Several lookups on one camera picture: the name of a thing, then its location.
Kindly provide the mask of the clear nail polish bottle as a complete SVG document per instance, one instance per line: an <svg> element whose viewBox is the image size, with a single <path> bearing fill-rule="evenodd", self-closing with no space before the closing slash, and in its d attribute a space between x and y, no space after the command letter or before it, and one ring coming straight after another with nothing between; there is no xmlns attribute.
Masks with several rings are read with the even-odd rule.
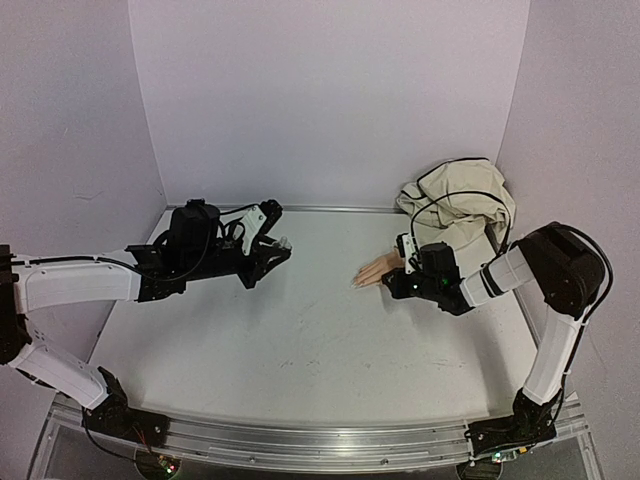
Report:
<svg viewBox="0 0 640 480"><path fill-rule="evenodd" d="M289 250L289 251L292 250L292 245L291 245L291 243L289 242L289 240L285 236L283 236L279 240L275 241L272 244L272 247L275 247L275 248L278 248L278 249L281 249L281 250Z"/></svg>

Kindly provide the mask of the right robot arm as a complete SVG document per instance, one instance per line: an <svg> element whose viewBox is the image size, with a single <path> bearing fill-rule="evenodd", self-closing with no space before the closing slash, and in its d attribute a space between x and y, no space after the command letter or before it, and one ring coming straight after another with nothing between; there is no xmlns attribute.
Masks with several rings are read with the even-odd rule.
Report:
<svg viewBox="0 0 640 480"><path fill-rule="evenodd" d="M382 277L391 296L427 300L454 316L530 282L537 285L546 305L546 326L512 413L473 422L465 436L478 453L553 438L584 330L613 283L611 264L599 245L574 227L552 222L503 246L468 277L461 276L454 251L444 242L417 248L404 234L398 247L404 266Z"/></svg>

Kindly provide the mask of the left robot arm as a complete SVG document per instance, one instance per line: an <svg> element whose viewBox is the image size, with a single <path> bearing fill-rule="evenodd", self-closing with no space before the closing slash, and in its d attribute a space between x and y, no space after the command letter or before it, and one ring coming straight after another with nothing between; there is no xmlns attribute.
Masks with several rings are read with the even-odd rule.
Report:
<svg viewBox="0 0 640 480"><path fill-rule="evenodd" d="M237 276L252 289L291 256L286 239L269 232L281 218L275 200L221 211L202 199L174 209L151 244L108 256L16 256L1 247L1 363L76 401L89 432L161 447L167 416L130 406L116 376L50 342L28 313L94 301L145 303L185 292L188 283Z"/></svg>

